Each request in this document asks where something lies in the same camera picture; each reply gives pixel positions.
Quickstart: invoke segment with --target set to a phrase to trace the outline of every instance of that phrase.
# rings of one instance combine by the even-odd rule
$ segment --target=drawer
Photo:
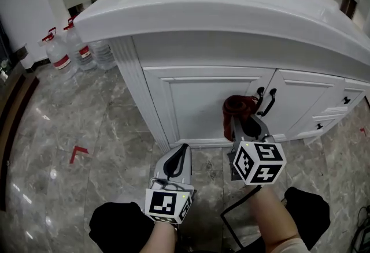
[[[313,116],[293,139],[303,139],[320,136],[333,127],[345,114],[333,114],[330,116]]]
[[[355,107],[370,89],[370,84],[362,81],[345,79],[345,87],[341,92],[332,96],[327,107],[320,115],[333,115],[349,112]]]

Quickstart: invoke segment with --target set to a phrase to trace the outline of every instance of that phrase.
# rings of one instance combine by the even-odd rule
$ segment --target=marble floor tile
[[[5,252],[101,252],[88,236],[93,211],[105,202],[134,201],[143,207],[145,188],[162,153],[118,68],[78,72],[65,82],[52,65],[36,73],[40,84],[10,156],[0,243]],[[75,145],[89,154],[78,154],[70,165]],[[358,210],[370,204],[366,100],[318,141],[309,146],[292,141],[283,148],[287,166],[272,188],[281,199],[290,186],[321,195],[330,203],[331,226],[312,252],[347,253]],[[180,228],[195,249],[238,250],[220,218],[245,195],[244,183],[230,179],[229,150],[192,149],[192,181],[198,192]],[[247,203],[227,219],[244,245],[259,236]]]
[[[317,194],[330,203],[328,167],[321,140],[306,146],[302,140],[282,143],[287,158],[287,186]]]
[[[107,108],[100,127],[86,194],[84,245],[91,252],[99,252],[88,236],[88,224],[97,207],[106,202],[136,202],[142,209],[145,207],[153,152],[154,139],[150,132],[128,131],[130,127],[120,124],[121,116],[113,118],[109,112]]]
[[[191,183],[197,193],[180,230],[191,238],[195,250],[221,252],[223,172],[193,171]]]
[[[191,163],[193,171],[222,170],[222,150],[219,148],[192,148]]]
[[[58,150],[51,165],[46,230],[53,251],[84,252],[84,206],[91,158]]]
[[[154,142],[150,159],[149,180],[154,177],[154,170],[156,168],[156,164],[162,156],[163,156],[162,151],[160,150],[158,144]]]

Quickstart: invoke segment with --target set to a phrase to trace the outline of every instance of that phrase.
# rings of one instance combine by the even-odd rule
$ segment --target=plastic water bottle
[[[117,66],[106,40],[99,40],[97,42],[89,43],[88,45],[91,49],[92,56],[100,69],[109,70]]]
[[[56,27],[49,30],[48,36],[42,40],[46,42],[46,54],[50,62],[59,71],[61,81],[65,81],[76,74],[78,66],[71,61],[68,48],[60,36],[53,33],[55,30]]]
[[[68,20],[68,26],[64,28],[67,30],[65,41],[68,46],[68,54],[72,59],[75,59],[82,70],[89,70],[97,66],[94,61],[90,49],[87,44],[83,43],[77,30],[73,24],[73,19]]]

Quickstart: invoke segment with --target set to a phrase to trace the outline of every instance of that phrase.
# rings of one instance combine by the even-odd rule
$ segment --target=fiducial marker cube
[[[286,165],[279,143],[241,141],[234,166],[246,185],[273,184]]]
[[[157,222],[181,224],[191,203],[189,192],[147,189],[145,214]]]

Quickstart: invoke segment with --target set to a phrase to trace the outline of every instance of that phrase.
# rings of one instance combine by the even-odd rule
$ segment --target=white wall
[[[353,22],[355,22],[361,29],[363,28],[365,33],[370,37],[370,0],[359,0],[356,11],[353,15]]]
[[[27,44],[29,54],[22,61],[25,68],[47,58],[38,41],[57,25],[48,0],[0,0],[0,20],[14,51]]]

